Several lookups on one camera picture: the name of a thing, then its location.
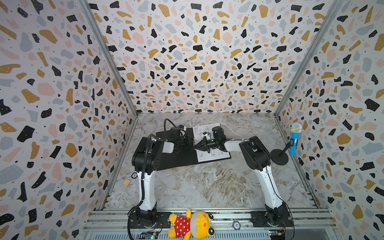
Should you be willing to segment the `paper with technical drawings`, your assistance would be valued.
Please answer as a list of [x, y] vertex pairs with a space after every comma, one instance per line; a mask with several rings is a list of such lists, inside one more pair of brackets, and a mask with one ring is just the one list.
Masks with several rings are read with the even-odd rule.
[[[194, 134], [194, 145], [199, 143], [204, 137], [202, 136], [203, 132], [212, 132], [212, 128], [219, 126], [221, 127], [220, 123], [214, 123], [214, 124], [208, 124], [208, 125], [201, 125], [201, 126], [195, 126], [193, 127], [193, 134]], [[228, 152], [223, 152], [218, 149], [211, 150], [208, 152], [203, 152], [196, 150], [197, 153], [197, 159], [199, 163], [209, 162], [209, 161], [221, 161], [225, 159], [230, 159], [231, 155]]]

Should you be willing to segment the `orange folder black inside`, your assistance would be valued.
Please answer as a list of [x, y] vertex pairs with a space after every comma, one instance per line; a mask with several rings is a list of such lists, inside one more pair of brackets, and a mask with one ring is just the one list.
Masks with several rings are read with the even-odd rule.
[[184, 166], [191, 166], [191, 165], [198, 165], [198, 164], [204, 164], [199, 163], [197, 159], [197, 153], [196, 150], [190, 146], [190, 147], [184, 147], [182, 151], [180, 152], [173, 152], [172, 154], [162, 154], [160, 166], [158, 170], [166, 170], [176, 167], [184, 167]]

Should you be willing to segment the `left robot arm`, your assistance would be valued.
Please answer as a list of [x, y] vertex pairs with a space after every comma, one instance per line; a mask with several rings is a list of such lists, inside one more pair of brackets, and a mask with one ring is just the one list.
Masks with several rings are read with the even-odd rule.
[[140, 200], [130, 210], [130, 216], [150, 225], [154, 225], [158, 218], [155, 173], [188, 163], [186, 154], [194, 143], [194, 138], [181, 128], [173, 127], [164, 133], [169, 133], [170, 138], [154, 134], [143, 137], [132, 158], [132, 165], [139, 177]]

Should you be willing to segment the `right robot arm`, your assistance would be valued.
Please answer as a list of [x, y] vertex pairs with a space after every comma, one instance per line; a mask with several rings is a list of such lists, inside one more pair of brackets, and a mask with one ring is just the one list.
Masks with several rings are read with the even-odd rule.
[[208, 153], [214, 149], [242, 153], [248, 167], [255, 172], [261, 184], [265, 197], [266, 222], [271, 226], [277, 226], [285, 217], [289, 217], [290, 211], [278, 191], [271, 168], [271, 162], [281, 166], [286, 165], [287, 154], [279, 149], [269, 152], [256, 136], [235, 140], [228, 139], [222, 127], [214, 127], [212, 132], [211, 136], [204, 133], [203, 139], [194, 145], [194, 149]]

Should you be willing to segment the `small wooden block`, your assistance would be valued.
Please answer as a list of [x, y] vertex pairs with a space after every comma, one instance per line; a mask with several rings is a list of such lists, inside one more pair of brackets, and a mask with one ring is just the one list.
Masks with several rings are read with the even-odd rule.
[[131, 183], [130, 180], [125, 180], [125, 181], [123, 182], [123, 184], [124, 184], [125, 186], [128, 186], [130, 183]]

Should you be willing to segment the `blue toy microphone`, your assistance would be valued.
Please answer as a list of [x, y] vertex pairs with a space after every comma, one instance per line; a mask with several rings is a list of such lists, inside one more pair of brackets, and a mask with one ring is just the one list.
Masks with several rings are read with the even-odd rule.
[[294, 123], [291, 125], [291, 133], [292, 133], [292, 137], [290, 140], [290, 155], [291, 156], [294, 156], [296, 153], [299, 136], [300, 136], [302, 129], [303, 129], [303, 127], [299, 123]]

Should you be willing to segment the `yellow plush toy red dress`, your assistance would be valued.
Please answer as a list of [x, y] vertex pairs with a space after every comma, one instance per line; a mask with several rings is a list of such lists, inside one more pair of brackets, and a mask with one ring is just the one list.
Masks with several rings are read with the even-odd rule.
[[183, 238], [184, 240], [189, 240], [191, 237], [197, 240], [213, 237], [215, 230], [210, 225], [213, 219], [212, 214], [202, 211], [192, 213], [191, 210], [187, 210], [185, 216], [172, 213], [169, 216], [172, 226], [168, 230], [168, 237], [171, 239]]

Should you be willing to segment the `green circuit board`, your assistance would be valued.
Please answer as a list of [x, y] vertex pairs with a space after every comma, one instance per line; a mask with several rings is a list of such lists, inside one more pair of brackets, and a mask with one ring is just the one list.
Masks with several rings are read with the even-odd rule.
[[142, 232], [138, 235], [139, 240], [157, 240], [159, 237], [158, 232]]

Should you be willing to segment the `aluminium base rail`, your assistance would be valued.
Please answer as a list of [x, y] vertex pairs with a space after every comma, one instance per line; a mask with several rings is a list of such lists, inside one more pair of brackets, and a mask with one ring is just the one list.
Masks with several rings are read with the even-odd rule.
[[[327, 209], [290, 209], [278, 223], [269, 224], [262, 209], [205, 209], [214, 232], [209, 240], [341, 240]], [[155, 223], [128, 219], [127, 209], [92, 211], [82, 240], [167, 240], [170, 214], [184, 216], [185, 209], [159, 209]]]

